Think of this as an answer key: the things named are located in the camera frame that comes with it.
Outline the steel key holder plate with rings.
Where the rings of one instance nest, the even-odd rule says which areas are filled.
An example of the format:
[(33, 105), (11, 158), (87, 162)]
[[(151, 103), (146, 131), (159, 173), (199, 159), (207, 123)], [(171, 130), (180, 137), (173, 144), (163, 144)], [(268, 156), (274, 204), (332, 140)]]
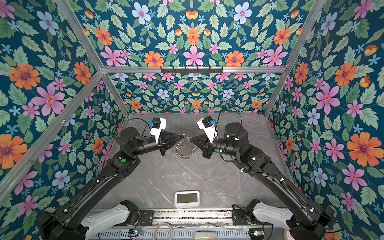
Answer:
[(197, 150), (198, 148), (191, 142), (191, 138), (186, 136), (176, 144), (176, 154), (181, 159), (189, 159)]

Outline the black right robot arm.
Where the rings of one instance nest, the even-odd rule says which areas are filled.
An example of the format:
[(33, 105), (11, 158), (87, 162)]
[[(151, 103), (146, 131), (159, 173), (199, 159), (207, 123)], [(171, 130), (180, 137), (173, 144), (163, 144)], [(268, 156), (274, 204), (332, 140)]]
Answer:
[(191, 138), (191, 142), (209, 159), (213, 153), (233, 157), (233, 164), (268, 187), (285, 208), (252, 200), (244, 209), (250, 224), (269, 223), (288, 231), (295, 240), (321, 240), (334, 210), (320, 205), (299, 190), (259, 148), (250, 144), (248, 132), (240, 122), (225, 126), (224, 136), (218, 136), (217, 123), (211, 117), (197, 122), (205, 133)]

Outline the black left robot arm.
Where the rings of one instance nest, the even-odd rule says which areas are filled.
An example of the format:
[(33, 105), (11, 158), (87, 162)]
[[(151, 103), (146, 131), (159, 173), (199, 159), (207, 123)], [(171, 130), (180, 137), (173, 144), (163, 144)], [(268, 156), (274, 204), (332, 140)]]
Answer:
[(115, 225), (135, 224), (139, 208), (129, 200), (97, 215), (89, 212), (116, 185), (126, 179), (140, 164), (139, 156), (153, 151), (165, 155), (183, 134), (159, 130), (159, 137), (143, 137), (136, 128), (122, 130), (117, 138), (121, 147), (103, 166), (98, 177), (86, 185), (72, 200), (54, 213), (43, 212), (37, 225), (44, 240), (88, 240)]

